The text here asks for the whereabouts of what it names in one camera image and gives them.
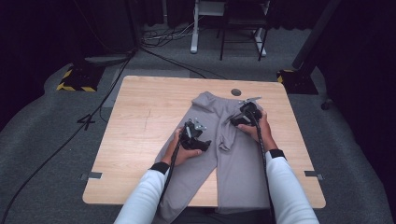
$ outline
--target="cable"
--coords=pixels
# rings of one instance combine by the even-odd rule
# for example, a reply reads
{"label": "cable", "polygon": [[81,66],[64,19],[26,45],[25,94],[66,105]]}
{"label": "cable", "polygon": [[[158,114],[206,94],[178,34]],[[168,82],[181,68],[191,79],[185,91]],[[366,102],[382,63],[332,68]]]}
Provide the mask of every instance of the cable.
{"label": "cable", "polygon": [[187,67],[187,66],[190,66],[190,67],[193,67],[193,68],[196,68],[196,69],[199,69],[199,70],[203,70],[203,71],[206,71],[206,72],[208,72],[208,73],[211,73],[211,74],[213,74],[213,75],[215,75],[215,76],[218,76],[218,77],[222,77],[222,78],[224,78],[224,79],[227,79],[226,77],[223,77],[223,76],[221,76],[221,75],[218,75],[218,74],[213,73],[213,72],[210,72],[210,71],[207,71],[207,70],[205,70],[205,69],[197,68],[197,67],[194,67],[194,66],[189,65],[189,64],[186,64],[186,63],[180,63],[180,62],[178,62],[178,61],[175,60],[175,59],[169,59],[169,58],[163,57],[162,55],[159,55],[159,54],[156,54],[156,53],[154,53],[154,52],[151,52],[151,51],[149,51],[149,50],[147,50],[147,49],[144,49],[144,48],[142,48],[142,47],[140,47],[140,48],[141,48],[144,52],[146,52],[147,54],[153,55],[153,56],[155,56],[155,57],[157,57],[157,58],[160,58],[160,59],[162,59],[162,60],[164,60],[164,61],[167,61],[167,62],[172,63],[172,64],[174,64],[174,65],[177,65],[177,66],[179,66],[179,67],[185,68],[185,69],[187,69],[187,70],[189,70],[189,71],[191,71],[191,72],[193,72],[193,73],[195,73],[195,74],[197,74],[197,75],[199,75],[199,76],[201,76],[201,77],[203,77],[203,78],[207,78],[207,77],[204,76],[202,73],[199,73],[199,72],[197,72],[197,71],[194,71],[194,70],[190,69],[190,68]]}
{"label": "cable", "polygon": [[[183,35],[183,33],[185,31],[187,31],[189,28],[189,31],[191,30],[191,27],[194,25],[194,22],[189,24],[187,27],[185,27],[184,29],[180,29],[181,31],[178,32],[178,34],[175,34],[175,29],[173,30],[173,32],[171,34],[165,34],[169,29],[167,29],[165,32],[163,32],[162,35],[155,35],[155,36],[150,36],[150,37],[146,37],[146,38],[142,38],[141,39],[141,44],[146,47],[146,48],[157,48],[157,47],[163,47],[166,44],[168,44],[169,42],[171,42],[172,40],[179,40],[182,39],[183,37],[187,36],[187,35],[192,35],[192,33],[187,33],[185,35]],[[156,40],[158,39],[157,44],[150,44],[147,43],[148,40]]]}
{"label": "cable", "polygon": [[184,123],[184,128],[183,128],[183,130],[180,131],[180,134],[178,136],[178,141],[177,141],[177,144],[175,146],[175,150],[172,153],[171,164],[170,164],[170,167],[169,167],[168,177],[166,178],[165,184],[163,185],[163,193],[161,194],[160,200],[158,201],[158,206],[160,206],[160,203],[163,200],[163,195],[165,195],[166,189],[168,188],[169,182],[171,181],[172,173],[173,173],[173,170],[174,170],[174,167],[175,167],[176,158],[177,158],[177,153],[178,153],[178,150],[180,149],[181,135],[182,135],[184,129],[186,128],[186,126],[187,126],[187,124]]}
{"label": "cable", "polygon": [[5,224],[6,223],[6,218],[9,212],[9,209],[11,208],[12,204],[14,203],[15,199],[18,197],[18,195],[21,193],[22,189],[29,183],[29,181],[54,157],[56,156],[56,154],[58,154],[66,145],[67,143],[69,143],[75,136],[76,134],[82,129],[82,127],[84,127],[86,125],[88,121],[86,121],[85,123],[83,123],[81,126],[78,127],[78,129],[72,134],[71,137],[69,137],[69,139],[67,139],[66,142],[64,142],[63,145],[61,145],[54,153],[52,153],[51,156],[49,156],[24,182],[23,184],[20,186],[20,188],[18,189],[18,191],[14,194],[14,196],[12,197],[11,201],[8,203],[8,206],[6,208],[6,212],[3,215],[1,224]]}
{"label": "cable", "polygon": [[271,218],[272,223],[275,224],[276,223],[275,210],[274,210],[274,205],[273,205],[272,199],[271,199],[270,187],[268,185],[267,162],[265,159],[264,142],[262,141],[262,128],[260,127],[259,122],[257,122],[256,118],[254,117],[253,113],[251,111],[248,111],[248,113],[252,117],[254,125],[256,126],[256,129],[257,129],[257,136],[259,138],[260,149],[262,150],[262,164],[263,164],[263,169],[264,169],[265,181],[267,182],[267,187],[268,187],[268,199],[270,201],[270,218]]}
{"label": "cable", "polygon": [[14,204],[16,198],[18,197],[18,195],[21,193],[21,191],[23,190],[23,188],[29,183],[29,181],[54,157],[56,156],[77,134],[78,132],[87,125],[90,124],[90,121],[92,119],[92,116],[102,107],[103,103],[106,101],[106,99],[108,98],[109,94],[113,91],[117,81],[120,79],[120,75],[122,74],[122,71],[124,70],[126,64],[128,64],[129,61],[131,61],[131,59],[134,57],[134,53],[130,54],[128,56],[128,60],[125,61],[125,63],[122,65],[122,67],[120,68],[120,72],[118,77],[116,78],[116,80],[111,84],[110,90],[107,92],[105,99],[102,101],[101,104],[99,104],[99,106],[92,112],[92,114],[89,114],[88,118],[84,121],[84,123],[79,126],[77,128],[77,130],[54,152],[52,153],[52,155],[50,155],[24,182],[23,184],[20,186],[20,188],[17,190],[17,192],[14,194],[14,196],[12,197],[11,201],[8,203],[7,208],[5,213],[3,214],[3,218],[1,221],[1,224],[5,224],[6,223],[6,219],[7,219],[7,215],[9,212],[9,209],[11,208],[12,204]]}
{"label": "cable", "polygon": [[221,75],[219,75],[219,74],[216,74],[216,73],[211,72],[211,71],[209,71],[209,70],[205,70],[205,69],[203,69],[203,68],[195,67],[195,66],[192,66],[192,65],[187,64],[187,63],[181,63],[181,62],[179,62],[179,61],[176,61],[175,59],[170,59],[170,58],[167,58],[167,59],[168,59],[168,60],[171,60],[171,61],[174,61],[174,62],[176,62],[176,63],[180,63],[180,64],[183,64],[183,65],[186,65],[186,66],[189,66],[189,67],[192,67],[192,68],[195,68],[195,69],[198,69],[198,70],[201,70],[201,71],[204,71],[204,72],[213,74],[213,75],[215,75],[215,76],[217,76],[217,77],[222,77],[222,78],[224,78],[225,80],[228,79],[227,77],[221,76]]}

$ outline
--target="gray carpet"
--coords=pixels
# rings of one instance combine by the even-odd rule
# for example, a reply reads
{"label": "gray carpet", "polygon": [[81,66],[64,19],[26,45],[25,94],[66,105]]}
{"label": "gray carpet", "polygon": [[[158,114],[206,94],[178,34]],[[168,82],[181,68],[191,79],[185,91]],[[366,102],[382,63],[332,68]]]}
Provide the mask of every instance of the gray carpet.
{"label": "gray carpet", "polygon": [[[167,58],[190,64],[208,78],[276,81],[276,71],[291,62],[309,31],[272,30],[267,56],[257,62],[257,50],[227,45],[219,61],[216,30],[200,33],[197,54],[190,54],[191,37],[149,49]],[[90,114],[103,100],[119,65],[106,69],[98,92],[56,91],[69,64],[46,82],[46,93],[21,110],[0,132],[0,213],[26,178],[59,148],[79,127],[77,120]],[[126,69],[181,70],[157,57],[138,51]],[[191,77],[201,77],[191,72]],[[304,141],[320,181],[327,205],[316,210],[320,223],[392,223],[381,182],[364,158],[353,134],[337,108],[323,111],[327,96],[323,76],[312,78],[319,95],[289,95]],[[93,165],[111,114],[104,107],[93,116],[88,131],[81,130],[35,175],[12,205],[6,223],[112,223],[120,205],[89,205],[81,197],[86,182],[79,179]]]}

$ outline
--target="gray pants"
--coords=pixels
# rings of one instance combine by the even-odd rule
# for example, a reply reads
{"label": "gray pants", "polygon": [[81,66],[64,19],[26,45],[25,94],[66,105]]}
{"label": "gray pants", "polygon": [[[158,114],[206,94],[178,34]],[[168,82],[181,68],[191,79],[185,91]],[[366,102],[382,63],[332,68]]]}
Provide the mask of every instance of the gray pants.
{"label": "gray pants", "polygon": [[[192,100],[191,108],[177,127],[198,118],[207,127],[199,140],[212,143],[207,152],[175,167],[153,223],[175,220],[216,167],[218,213],[269,208],[261,151],[250,136],[229,122],[229,118],[240,113],[241,106],[238,100],[220,98],[210,92]],[[164,145],[155,161],[163,157],[167,146]]]}

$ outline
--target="forearm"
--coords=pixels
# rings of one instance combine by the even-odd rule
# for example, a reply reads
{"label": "forearm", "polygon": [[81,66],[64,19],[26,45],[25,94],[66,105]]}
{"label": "forearm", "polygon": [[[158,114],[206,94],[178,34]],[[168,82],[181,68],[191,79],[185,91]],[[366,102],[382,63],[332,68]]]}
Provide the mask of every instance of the forearm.
{"label": "forearm", "polygon": [[284,157],[265,154],[276,223],[318,223],[304,190]]}
{"label": "forearm", "polygon": [[134,192],[129,196],[115,223],[151,223],[163,193],[169,165],[164,162],[154,164],[140,179]]}

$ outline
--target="wooden table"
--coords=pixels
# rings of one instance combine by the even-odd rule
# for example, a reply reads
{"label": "wooden table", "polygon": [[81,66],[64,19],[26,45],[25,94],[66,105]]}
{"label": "wooden table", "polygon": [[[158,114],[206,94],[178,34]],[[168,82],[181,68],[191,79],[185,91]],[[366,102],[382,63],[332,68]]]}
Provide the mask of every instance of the wooden table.
{"label": "wooden table", "polygon": [[[232,89],[242,92],[233,96]],[[128,76],[122,81],[117,101],[107,124],[93,172],[84,191],[85,203],[123,204],[140,177],[154,163],[160,149],[201,92],[229,99],[257,101],[268,112],[273,137],[297,175],[314,208],[326,202],[318,179],[305,176],[314,171],[289,98],[282,84],[176,77]],[[216,170],[198,190],[190,206],[217,206]]]}

